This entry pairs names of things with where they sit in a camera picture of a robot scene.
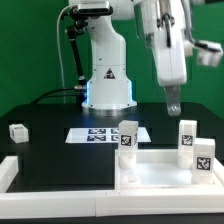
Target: black cable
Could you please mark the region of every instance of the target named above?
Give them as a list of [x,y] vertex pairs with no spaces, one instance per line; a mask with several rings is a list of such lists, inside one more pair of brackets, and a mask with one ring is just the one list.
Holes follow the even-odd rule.
[[45,98],[46,96],[49,96],[51,94],[59,93],[59,92],[65,92],[65,91],[72,91],[72,90],[74,91],[74,88],[73,87],[72,88],[64,88],[64,89],[55,89],[55,90],[46,92],[43,95],[41,95],[40,97],[38,97],[35,100],[33,100],[31,102],[31,104],[37,104],[42,98]]
[[77,93],[77,94],[63,94],[63,95],[57,95],[57,96],[44,96],[39,101],[46,99],[46,98],[59,98],[59,97],[76,97],[76,96],[82,96],[83,94]]

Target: cable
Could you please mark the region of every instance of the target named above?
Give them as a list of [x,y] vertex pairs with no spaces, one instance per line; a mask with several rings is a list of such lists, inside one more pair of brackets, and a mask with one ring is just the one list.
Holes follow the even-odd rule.
[[76,96],[82,96],[83,94],[82,93],[77,93],[77,94],[63,94],[63,95],[57,95],[57,96],[44,96],[44,97],[42,97],[41,99],[39,99],[39,101],[41,101],[41,100],[43,100],[43,99],[46,99],[46,98],[57,98],[57,97],[70,97],[70,96],[72,96],[72,97],[76,97]]
[[65,75],[64,75],[64,65],[63,65],[63,59],[62,59],[62,53],[61,53],[61,41],[60,41],[60,21],[61,17],[64,14],[64,12],[69,9],[71,6],[66,6],[64,9],[61,10],[58,19],[57,19],[57,47],[58,47],[58,57],[60,62],[60,69],[61,69],[61,82],[62,87],[65,88]]
[[47,93],[44,93],[40,97],[36,98],[35,100],[33,100],[31,104],[37,104],[42,98],[45,98],[46,96],[49,96],[51,94],[65,92],[65,91],[72,91],[72,90],[74,91],[74,88],[63,88],[63,89],[55,89],[55,90],[49,91]]

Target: warning label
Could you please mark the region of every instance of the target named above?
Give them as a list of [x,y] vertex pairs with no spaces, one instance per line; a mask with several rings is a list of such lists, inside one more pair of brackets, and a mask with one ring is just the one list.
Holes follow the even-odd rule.
[[107,71],[107,74],[104,76],[104,79],[115,79],[114,73],[112,72],[111,68]]

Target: metal bracket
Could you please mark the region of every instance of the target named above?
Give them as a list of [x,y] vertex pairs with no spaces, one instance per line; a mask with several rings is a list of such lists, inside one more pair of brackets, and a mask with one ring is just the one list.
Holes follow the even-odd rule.
[[180,107],[180,86],[166,86],[164,88],[167,101],[167,110],[170,116],[179,116]]

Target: black and white pattern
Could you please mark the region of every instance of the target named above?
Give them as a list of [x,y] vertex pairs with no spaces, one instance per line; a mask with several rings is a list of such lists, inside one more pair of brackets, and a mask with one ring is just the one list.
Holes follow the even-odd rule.
[[118,135],[111,135],[111,141],[112,142],[118,142],[119,136]]
[[106,134],[106,128],[90,128],[89,135],[105,135]]
[[131,136],[121,135],[121,145],[131,146]]
[[192,135],[182,135],[182,145],[192,146],[193,136]]
[[118,135],[119,129],[118,128],[111,128],[111,134]]
[[197,157],[197,170],[211,170],[211,158]]
[[105,142],[106,136],[105,135],[89,135],[87,137],[87,142]]

